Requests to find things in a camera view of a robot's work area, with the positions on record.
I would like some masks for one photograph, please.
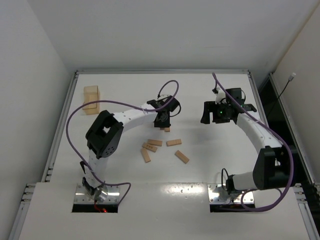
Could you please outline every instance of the metal base plate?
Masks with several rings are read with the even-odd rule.
[[[103,197],[99,198],[98,204],[116,205],[119,202],[120,188],[118,186],[104,186]],[[73,204],[74,205],[92,205],[94,204],[93,196],[87,193],[84,186],[78,184],[76,187]]]
[[[210,205],[240,205],[241,197],[244,191],[238,191],[228,195],[227,191],[222,188],[221,184],[208,184],[208,195]],[[243,203],[246,205],[254,205],[255,199],[252,192],[248,192],[244,198]]]

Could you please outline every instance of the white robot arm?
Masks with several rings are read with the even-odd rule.
[[[96,196],[102,186],[109,157],[117,150],[119,141],[124,132],[145,123],[154,123],[156,128],[170,127],[170,112],[173,112],[180,103],[170,95],[162,95],[157,100],[150,100],[140,106],[140,109],[131,109],[123,112],[110,113],[102,111],[85,135],[89,148],[88,164],[92,170],[80,162],[84,177],[82,184],[91,196]]]
[[[226,91],[257,120],[260,120],[257,110],[252,104],[245,104],[241,88],[230,88]],[[238,108],[226,94],[219,89],[213,91],[216,101],[204,103],[201,123],[210,123],[212,113],[213,123],[221,124],[234,121],[248,136],[254,145],[258,158],[253,171],[228,176],[226,189],[228,194],[243,190],[266,190],[285,187],[289,179],[289,157],[282,143],[258,122],[253,121],[241,108]]]

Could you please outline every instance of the purple cable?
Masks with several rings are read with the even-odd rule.
[[[170,81],[167,81],[163,86],[162,88],[160,89],[159,91],[159,94],[160,92],[162,91],[162,89],[169,83],[176,83],[176,90],[174,92],[174,94],[172,95],[171,99],[166,103],[164,104],[163,106],[159,107],[159,108],[156,108],[156,109],[144,109],[144,108],[141,108],[141,107],[138,107],[138,106],[134,106],[134,105],[131,105],[131,104],[127,104],[127,103],[124,103],[124,102],[119,102],[119,101],[112,101],[112,100],[98,100],[98,101],[91,101],[91,102],[87,102],[81,106],[79,106],[77,109],[75,109],[69,116],[69,118],[67,119],[66,121],[66,125],[65,125],[65,135],[66,135],[66,139],[68,140],[71,148],[75,151],[75,153],[81,158],[81,160],[83,161],[83,163],[88,167],[88,169],[91,171],[92,175],[94,176],[94,178],[101,184],[105,185],[105,186],[110,186],[110,187],[116,187],[116,186],[122,186],[122,185],[128,185],[128,189],[126,190],[125,194],[123,195],[123,197],[121,198],[121,200],[118,202],[118,205],[123,201],[123,199],[126,197],[126,195],[128,194],[130,188],[131,188],[131,183],[130,182],[122,182],[122,183],[115,183],[115,184],[111,184],[111,183],[105,183],[104,181],[100,180],[98,178],[98,176],[93,172],[91,166],[89,165],[89,163],[85,160],[85,158],[81,155],[81,153],[76,149],[76,147],[74,146],[74,144],[71,142],[71,139],[70,139],[70,135],[69,135],[69,124],[70,124],[70,120],[71,118],[75,115],[75,113],[77,111],[79,111],[80,109],[82,109],[83,107],[87,106],[87,105],[90,105],[90,104],[95,104],[95,103],[110,103],[110,104],[119,104],[119,105],[123,105],[123,106],[127,106],[127,107],[130,107],[130,108],[133,108],[133,109],[137,109],[137,110],[141,110],[141,111],[144,111],[144,112],[156,112],[156,111],[159,111],[161,109],[164,109],[173,99],[174,97],[177,95],[178,93],[178,90],[179,90],[179,83],[176,81],[176,80],[170,80]]]
[[[268,130],[270,133],[272,133],[280,142],[282,142],[283,146],[285,147],[285,149],[288,151],[288,155],[289,155],[289,160],[290,160],[290,173],[289,173],[289,180],[288,183],[286,184],[284,191],[280,194],[280,197],[273,203],[270,204],[268,206],[262,206],[262,207],[258,207],[258,208],[250,208],[248,206],[246,206],[244,204],[244,197],[247,193],[252,192],[252,190],[248,190],[246,191],[244,194],[242,194],[241,197],[241,205],[245,210],[248,210],[249,212],[266,212],[269,211],[271,209],[273,209],[275,206],[277,206],[282,199],[284,199],[284,197],[286,196],[287,192],[289,191],[289,188],[292,184],[293,178],[294,178],[294,158],[292,156],[292,152],[288,146],[288,144],[282,139],[282,137],[280,137],[275,131],[273,131],[270,127],[268,127],[267,125],[265,125],[264,123],[260,122],[258,119],[256,119],[254,116],[252,116],[249,112],[247,112],[243,107],[241,107],[241,105],[224,89],[224,87],[221,85],[221,83],[218,81],[216,74],[213,72],[212,76],[215,80],[215,82],[220,86],[220,88],[224,91],[225,95],[227,95],[231,101],[240,109],[243,110],[243,112],[245,114],[247,114],[251,119],[253,119],[255,122],[257,122],[260,126],[262,126],[263,128],[265,128],[266,130]],[[239,209],[242,211],[237,211],[236,209],[233,209],[235,212],[243,212],[243,209]]]

